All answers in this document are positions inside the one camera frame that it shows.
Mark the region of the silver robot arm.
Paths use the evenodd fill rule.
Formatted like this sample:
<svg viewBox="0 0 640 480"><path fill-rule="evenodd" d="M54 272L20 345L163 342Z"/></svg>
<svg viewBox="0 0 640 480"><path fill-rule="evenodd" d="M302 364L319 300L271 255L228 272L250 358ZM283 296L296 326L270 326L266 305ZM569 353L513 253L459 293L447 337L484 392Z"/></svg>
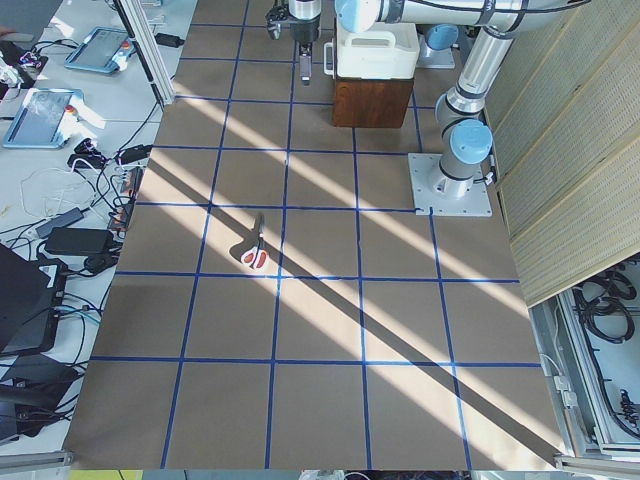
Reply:
<svg viewBox="0 0 640 480"><path fill-rule="evenodd" d="M520 32L541 28L583 1L337 1L341 26L352 33L374 23L453 24L480 29L456 84L437 102L443 133L457 120L476 118L506 54Z"/></svg>
<svg viewBox="0 0 640 480"><path fill-rule="evenodd" d="M298 47L300 78L308 86L312 76L313 44L320 35L322 2L295 0L288 5L291 35Z"/></svg>

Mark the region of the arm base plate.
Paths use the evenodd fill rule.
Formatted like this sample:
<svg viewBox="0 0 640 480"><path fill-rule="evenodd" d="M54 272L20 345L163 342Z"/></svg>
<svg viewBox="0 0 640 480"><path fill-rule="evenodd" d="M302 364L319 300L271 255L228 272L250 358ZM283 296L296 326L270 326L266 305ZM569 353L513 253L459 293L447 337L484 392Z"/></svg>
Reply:
<svg viewBox="0 0 640 480"><path fill-rule="evenodd" d="M479 168L466 180L453 180L440 169L441 154L409 153L408 167L417 215L491 217L487 185Z"/></svg>

